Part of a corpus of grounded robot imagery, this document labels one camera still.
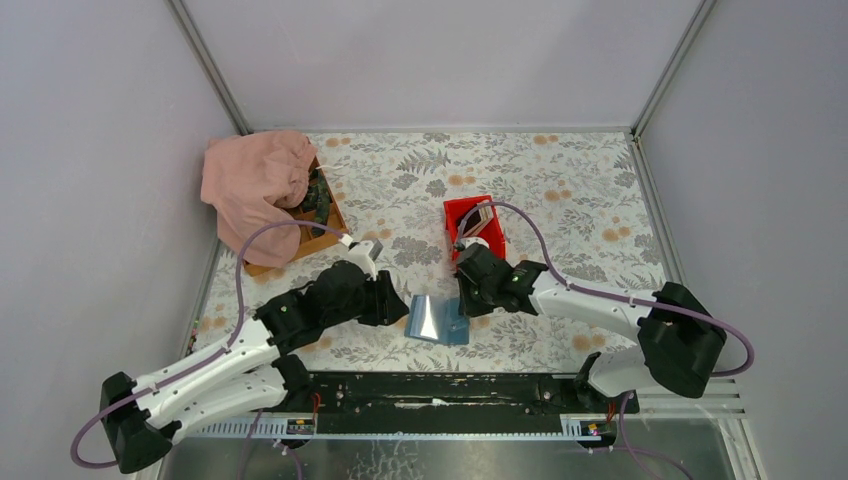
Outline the red plastic bin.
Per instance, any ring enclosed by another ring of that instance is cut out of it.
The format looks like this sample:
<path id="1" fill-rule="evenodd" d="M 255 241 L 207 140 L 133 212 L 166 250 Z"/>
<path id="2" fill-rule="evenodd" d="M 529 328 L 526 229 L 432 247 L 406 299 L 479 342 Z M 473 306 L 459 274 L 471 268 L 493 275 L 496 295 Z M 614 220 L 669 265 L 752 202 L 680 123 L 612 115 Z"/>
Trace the red plastic bin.
<path id="1" fill-rule="evenodd" d="M 464 197 L 446 200 L 443 202 L 443 209 L 445 214 L 445 230 L 447 232 L 449 241 L 449 248 L 451 249 L 452 259 L 455 260 L 458 257 L 458 252 L 453 247 L 454 243 L 459 239 L 459 225 L 461 220 L 468 214 L 468 212 L 475 206 L 484 202 L 492 202 L 493 198 L 490 195 L 482 195 L 476 197 Z M 481 229 L 478 234 L 478 237 L 484 240 L 490 250 L 499 258 L 506 258 L 506 240 L 504 237 L 504 233 L 501 229 L 501 225 L 499 223 L 499 219 L 497 214 L 493 211 L 493 208 L 489 208 L 489 213 L 491 214 L 491 221 Z"/>

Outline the blue card holder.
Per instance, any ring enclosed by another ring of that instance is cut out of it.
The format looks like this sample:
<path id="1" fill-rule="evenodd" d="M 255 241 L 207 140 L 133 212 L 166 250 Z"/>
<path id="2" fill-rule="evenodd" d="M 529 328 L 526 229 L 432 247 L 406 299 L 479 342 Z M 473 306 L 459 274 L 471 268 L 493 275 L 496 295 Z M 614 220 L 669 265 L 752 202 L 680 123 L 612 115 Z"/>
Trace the blue card holder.
<path id="1" fill-rule="evenodd" d="M 461 313 L 459 297 L 414 295 L 404 334 L 434 344 L 468 345 L 470 320 Z"/>

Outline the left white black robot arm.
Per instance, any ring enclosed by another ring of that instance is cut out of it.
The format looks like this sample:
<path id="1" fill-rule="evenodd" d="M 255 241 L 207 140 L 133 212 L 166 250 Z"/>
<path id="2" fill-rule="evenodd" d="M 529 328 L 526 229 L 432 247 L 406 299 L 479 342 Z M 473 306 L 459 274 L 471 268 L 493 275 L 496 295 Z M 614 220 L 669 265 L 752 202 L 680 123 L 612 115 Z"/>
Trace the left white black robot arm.
<path id="1" fill-rule="evenodd" d="M 112 375 L 102 385 L 102 425 L 119 471 L 143 470 L 188 434 L 242 412 L 312 409 L 315 388 L 295 350 L 344 322 L 390 326 L 408 312 L 388 271 L 370 276 L 337 261 L 259 307 L 234 338 L 136 379 Z"/>

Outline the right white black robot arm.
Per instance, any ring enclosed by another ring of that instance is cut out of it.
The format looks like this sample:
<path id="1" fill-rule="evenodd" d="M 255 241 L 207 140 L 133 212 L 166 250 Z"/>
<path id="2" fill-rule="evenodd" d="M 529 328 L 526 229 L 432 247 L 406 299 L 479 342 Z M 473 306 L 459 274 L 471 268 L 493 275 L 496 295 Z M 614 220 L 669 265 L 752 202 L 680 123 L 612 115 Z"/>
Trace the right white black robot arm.
<path id="1" fill-rule="evenodd" d="M 726 343 L 725 331 L 705 321 L 703 306 L 684 286 L 614 291 L 558 280 L 543 263 L 516 266 L 473 244 L 456 259 L 460 310 L 469 317 L 501 308 L 547 318 L 584 321 L 633 341 L 614 353 L 587 357 L 574 379 L 586 405 L 659 386 L 684 398 L 701 397 Z"/>

